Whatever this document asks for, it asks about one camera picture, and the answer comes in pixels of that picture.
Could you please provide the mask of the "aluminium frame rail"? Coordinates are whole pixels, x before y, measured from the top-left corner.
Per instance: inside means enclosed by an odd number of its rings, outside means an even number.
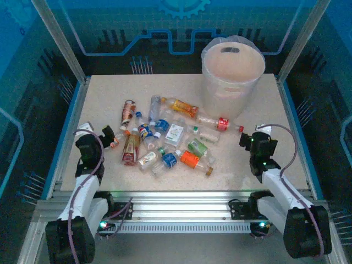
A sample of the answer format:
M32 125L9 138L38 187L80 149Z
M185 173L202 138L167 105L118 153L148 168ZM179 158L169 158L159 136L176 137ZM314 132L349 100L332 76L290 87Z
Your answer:
M69 201L71 191L55 190L49 200L40 200L33 222L49 222L58 218ZM247 202L253 191L128 191L112 192L115 202L128 202L132 197L132 221L135 222L229 222L228 202ZM315 200L308 190L301 194L315 205L328 209L327 201Z

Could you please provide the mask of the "red label clear plastic bottle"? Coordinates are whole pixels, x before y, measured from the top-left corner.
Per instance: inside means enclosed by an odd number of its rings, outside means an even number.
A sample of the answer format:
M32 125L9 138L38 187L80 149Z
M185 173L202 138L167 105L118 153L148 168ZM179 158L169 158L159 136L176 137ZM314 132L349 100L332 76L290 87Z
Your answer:
M196 121L208 128L215 129L217 131L225 132L225 131L235 131L242 133L244 127L241 125L237 125L233 122L230 122L229 119L219 117L219 118L211 118L205 115L199 115L196 117Z

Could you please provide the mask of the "white label green cap bottle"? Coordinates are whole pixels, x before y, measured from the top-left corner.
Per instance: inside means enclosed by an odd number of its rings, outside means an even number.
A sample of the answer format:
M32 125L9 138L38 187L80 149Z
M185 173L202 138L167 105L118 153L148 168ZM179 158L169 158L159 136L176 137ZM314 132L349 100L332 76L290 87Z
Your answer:
M168 151L166 146L161 146L153 150L149 150L147 154L143 155L137 164L142 172L149 170L154 164L156 164L162 156Z

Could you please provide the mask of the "blue label white cap bottle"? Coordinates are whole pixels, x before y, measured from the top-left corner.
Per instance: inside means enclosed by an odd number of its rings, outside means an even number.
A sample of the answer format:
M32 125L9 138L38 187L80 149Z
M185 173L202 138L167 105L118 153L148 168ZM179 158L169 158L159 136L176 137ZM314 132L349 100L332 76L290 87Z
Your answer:
M152 167L152 173L159 176L170 169L172 169L179 161L181 157L181 150L175 150L173 152L167 153L161 157Z

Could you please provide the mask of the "brown white label plastic bottle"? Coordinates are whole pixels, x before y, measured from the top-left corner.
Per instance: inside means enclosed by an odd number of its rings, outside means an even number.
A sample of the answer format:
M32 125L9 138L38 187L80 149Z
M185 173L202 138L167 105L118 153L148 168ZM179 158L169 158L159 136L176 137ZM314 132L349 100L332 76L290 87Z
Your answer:
M136 103L133 100L126 100L120 123L120 130L127 130L128 124L130 123L133 115L135 114Z

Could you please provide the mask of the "small blue label plastic bottle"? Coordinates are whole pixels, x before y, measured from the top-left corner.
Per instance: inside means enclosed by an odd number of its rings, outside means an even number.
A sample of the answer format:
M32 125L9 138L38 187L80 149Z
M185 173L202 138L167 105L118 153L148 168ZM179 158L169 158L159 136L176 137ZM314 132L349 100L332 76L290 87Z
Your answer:
M162 136L165 136L170 127L170 123L166 119L159 119L155 124L155 133L154 137L160 139Z

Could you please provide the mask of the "blue aluminium side rail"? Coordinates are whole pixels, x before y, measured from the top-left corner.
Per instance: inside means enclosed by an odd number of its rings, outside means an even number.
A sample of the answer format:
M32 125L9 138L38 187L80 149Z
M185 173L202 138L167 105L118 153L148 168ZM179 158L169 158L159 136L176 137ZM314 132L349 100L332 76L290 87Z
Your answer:
M42 191L41 200L51 198L56 181L64 175L73 145L74 131L78 127L90 79L91 76L88 76L84 84L78 82L76 85Z
M312 196L315 200L325 200L287 82L285 81L282 86L278 85L278 90L282 98L289 125L298 143L298 155L302 162L306 181L308 182Z

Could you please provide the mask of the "clear bottle orange cap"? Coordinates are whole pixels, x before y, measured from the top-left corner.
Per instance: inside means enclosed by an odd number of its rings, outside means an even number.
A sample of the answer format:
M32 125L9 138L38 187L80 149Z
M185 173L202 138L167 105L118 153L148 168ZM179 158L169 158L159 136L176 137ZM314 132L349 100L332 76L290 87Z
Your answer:
M114 149L116 147L119 146L119 144L125 140L126 138L128 138L128 136L130 135L130 131L129 130L124 130L121 133L116 134L113 137L112 142L110 143L110 148Z

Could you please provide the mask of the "square white green label bottle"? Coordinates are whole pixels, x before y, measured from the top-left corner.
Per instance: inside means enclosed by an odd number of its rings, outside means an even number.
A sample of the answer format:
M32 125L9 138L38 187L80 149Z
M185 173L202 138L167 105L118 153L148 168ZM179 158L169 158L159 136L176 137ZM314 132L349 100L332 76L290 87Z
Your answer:
M165 143L177 147L181 143L184 127L172 124L166 134Z

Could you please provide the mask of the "blue cap cola plastic bottle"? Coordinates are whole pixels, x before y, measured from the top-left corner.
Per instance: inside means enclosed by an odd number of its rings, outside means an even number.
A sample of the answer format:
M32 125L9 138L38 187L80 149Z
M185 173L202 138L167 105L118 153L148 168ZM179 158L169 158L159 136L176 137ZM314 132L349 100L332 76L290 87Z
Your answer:
M136 112L136 119L138 124L138 131L140 133L140 137L142 142L145 144L148 150L152 150L155 148L155 138L153 132L151 130L150 125L147 122L147 119L143 117L141 112Z

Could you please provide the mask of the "orange yellow label plastic bottle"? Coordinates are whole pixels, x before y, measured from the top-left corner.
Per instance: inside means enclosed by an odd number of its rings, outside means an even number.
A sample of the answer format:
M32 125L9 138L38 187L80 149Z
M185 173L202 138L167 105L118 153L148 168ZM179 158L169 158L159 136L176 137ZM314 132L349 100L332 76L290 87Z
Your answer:
M197 106L193 106L191 104L185 103L176 98L162 97L161 102L165 104L169 109L185 114L191 118L195 118L199 110Z

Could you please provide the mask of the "green label plastic bottle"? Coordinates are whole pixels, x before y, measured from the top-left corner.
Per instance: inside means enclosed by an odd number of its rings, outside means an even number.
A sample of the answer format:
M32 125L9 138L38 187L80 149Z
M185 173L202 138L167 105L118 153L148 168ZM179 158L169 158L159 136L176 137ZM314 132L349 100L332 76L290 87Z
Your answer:
M208 148L199 139L191 138L186 142L186 146L190 152L197 157L205 157L208 154Z

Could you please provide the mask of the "red brown label plastic bottle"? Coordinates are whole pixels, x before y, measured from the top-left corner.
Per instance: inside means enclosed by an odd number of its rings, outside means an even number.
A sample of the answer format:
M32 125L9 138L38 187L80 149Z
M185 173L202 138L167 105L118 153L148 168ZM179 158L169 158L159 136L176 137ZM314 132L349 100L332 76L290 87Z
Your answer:
M140 133L138 128L133 128L126 139L123 153L122 164L125 166L134 166L137 164L139 148L140 148Z

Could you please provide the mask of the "aluminium frame post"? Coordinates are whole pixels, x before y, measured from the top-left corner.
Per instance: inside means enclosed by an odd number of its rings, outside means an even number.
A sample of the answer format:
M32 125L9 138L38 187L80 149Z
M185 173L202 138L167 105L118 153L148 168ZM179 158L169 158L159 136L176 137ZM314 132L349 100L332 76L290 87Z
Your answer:
M287 76L291 72L293 66L298 60L308 40L314 33L316 26L320 22L330 2L331 0L316 0L314 7L312 8L309 16L307 17L304 26L300 30L300 33L298 34L298 37L295 40L292 49L290 50L286 60L284 61L280 69L277 81L279 86L282 86L285 82Z
M85 84L86 75L83 72L79 61L77 60L66 36L64 35L46 0L31 0L31 2L41 17L41 20L45 24L48 32L51 34L64 59L68 63L76 79L79 83Z

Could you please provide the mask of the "clear bottle white green cap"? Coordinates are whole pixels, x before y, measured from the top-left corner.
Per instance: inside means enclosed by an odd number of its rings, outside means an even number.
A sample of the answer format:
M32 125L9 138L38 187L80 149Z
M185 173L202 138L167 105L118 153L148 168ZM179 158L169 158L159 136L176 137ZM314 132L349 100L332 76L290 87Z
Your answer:
M193 135L196 135L198 138L205 142L216 144L219 142L221 133L219 131L204 127L204 126L195 126L188 125L187 132Z

